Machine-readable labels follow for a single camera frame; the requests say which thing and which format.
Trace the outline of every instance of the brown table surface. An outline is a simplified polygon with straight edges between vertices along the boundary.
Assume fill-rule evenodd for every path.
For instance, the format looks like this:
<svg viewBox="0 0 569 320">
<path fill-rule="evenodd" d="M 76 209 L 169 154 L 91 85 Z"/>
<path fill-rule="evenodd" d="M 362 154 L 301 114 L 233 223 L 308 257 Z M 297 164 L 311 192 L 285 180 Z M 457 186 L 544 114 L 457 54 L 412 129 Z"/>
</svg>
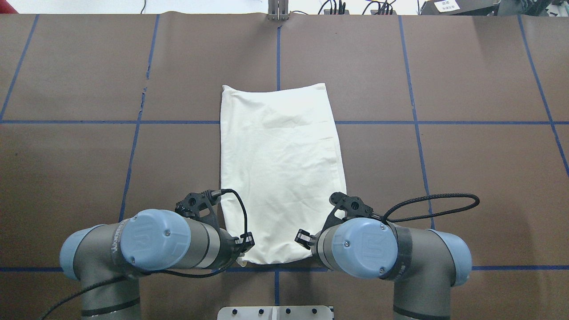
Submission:
<svg viewBox="0 0 569 320">
<path fill-rule="evenodd" d="M 0 319 L 35 318 L 78 289 L 58 262 L 74 231 L 218 187 L 223 84 L 320 82 L 349 194 L 376 212 L 427 193 L 481 198 L 434 219 L 468 243 L 475 265 L 452 289 L 453 318 L 566 319 L 568 27 L 531 17 L 0 15 Z M 397 214 L 425 212 L 422 203 Z M 391 319 L 392 290 L 311 260 L 141 280 L 145 319 L 312 304 L 333 305 L 340 320 Z M 75 300 L 50 318 L 80 309 Z"/>
</svg>

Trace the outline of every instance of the sticker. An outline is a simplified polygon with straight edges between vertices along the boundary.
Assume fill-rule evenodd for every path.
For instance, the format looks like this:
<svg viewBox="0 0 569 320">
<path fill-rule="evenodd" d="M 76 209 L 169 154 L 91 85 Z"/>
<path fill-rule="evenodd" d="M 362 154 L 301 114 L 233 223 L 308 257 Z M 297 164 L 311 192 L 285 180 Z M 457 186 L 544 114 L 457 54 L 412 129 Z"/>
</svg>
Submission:
<svg viewBox="0 0 569 320">
<path fill-rule="evenodd" d="M 460 10 L 460 7 L 455 0 L 445 0 L 445 1 L 435 2 L 435 6 L 436 9 L 439 10 L 439 12 Z"/>
</svg>

